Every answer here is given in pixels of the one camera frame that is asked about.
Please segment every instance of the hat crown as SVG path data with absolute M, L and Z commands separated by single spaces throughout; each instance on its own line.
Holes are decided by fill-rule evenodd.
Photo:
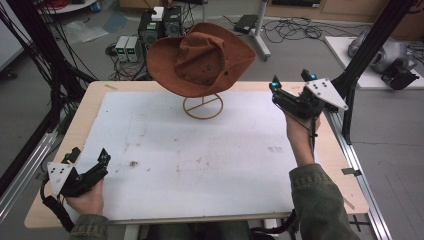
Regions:
M 188 34 L 180 44 L 175 73 L 188 82 L 210 86 L 227 71 L 225 41 L 206 33 Z

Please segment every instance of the cowboy hat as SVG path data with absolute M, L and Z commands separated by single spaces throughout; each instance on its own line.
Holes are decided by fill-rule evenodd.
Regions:
M 233 86 L 255 57 L 253 49 L 227 29 L 202 22 L 183 37 L 153 43 L 147 53 L 147 69 L 175 94 L 204 97 Z

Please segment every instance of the hat stand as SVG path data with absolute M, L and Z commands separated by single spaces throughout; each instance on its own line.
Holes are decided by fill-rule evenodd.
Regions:
M 195 104 L 193 106 L 187 106 L 188 105 L 187 100 L 193 99 L 193 98 L 187 98 L 187 97 L 184 98 L 183 108 L 184 108 L 184 111 L 187 113 L 187 115 L 189 115 L 192 118 L 200 119 L 200 120 L 208 120 L 208 119 L 212 119 L 212 118 L 218 116 L 222 112 L 222 109 L 224 108 L 224 101 L 222 100 L 222 98 L 218 94 L 213 94 L 213 95 L 209 95 L 209 96 L 206 96 L 206 97 L 212 97 L 212 98 L 206 100 L 205 97 L 201 97 L 200 98 L 201 102 L 198 103 L 198 104 Z M 220 106 L 218 107 L 216 112 L 212 113 L 212 115 L 210 115 L 210 116 L 199 116 L 198 114 L 193 113 L 194 110 L 199 109 L 201 107 L 204 107 L 208 104 L 211 105 L 212 103 L 214 103 L 216 101 L 219 101 Z

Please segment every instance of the person's left hand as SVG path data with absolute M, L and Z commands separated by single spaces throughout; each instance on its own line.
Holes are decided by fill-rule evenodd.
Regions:
M 89 192 L 79 197 L 67 197 L 66 202 L 80 215 L 103 215 L 103 181 L 100 180 Z

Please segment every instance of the gold wire stand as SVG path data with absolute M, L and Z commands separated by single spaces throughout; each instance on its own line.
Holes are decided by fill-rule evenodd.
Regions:
M 211 119 L 211 118 L 214 118 L 214 117 L 218 116 L 222 112 L 222 109 L 224 108 L 224 101 L 222 100 L 222 98 L 218 94 L 213 94 L 213 95 L 215 96 L 215 98 L 212 98 L 212 99 L 210 99 L 208 101 L 205 101 L 205 97 L 202 97 L 202 103 L 200 103 L 200 104 L 198 104 L 198 105 L 196 105 L 194 107 L 191 107 L 191 108 L 187 108 L 187 106 L 186 106 L 187 99 L 189 99 L 189 98 L 184 98 L 184 102 L 183 102 L 184 111 L 190 117 L 195 118 L 195 119 L 200 119 L 200 120 L 208 120 L 208 119 Z M 204 106 L 204 105 L 206 105 L 208 103 L 211 103 L 213 101 L 216 101 L 216 100 L 219 100 L 221 102 L 221 107 L 219 108 L 218 112 L 215 113 L 214 115 L 209 116 L 209 117 L 199 117 L 199 116 L 195 116 L 192 113 L 190 113 L 190 111 L 192 111 L 192 110 L 194 110 L 196 108 L 202 107 L 202 106 Z

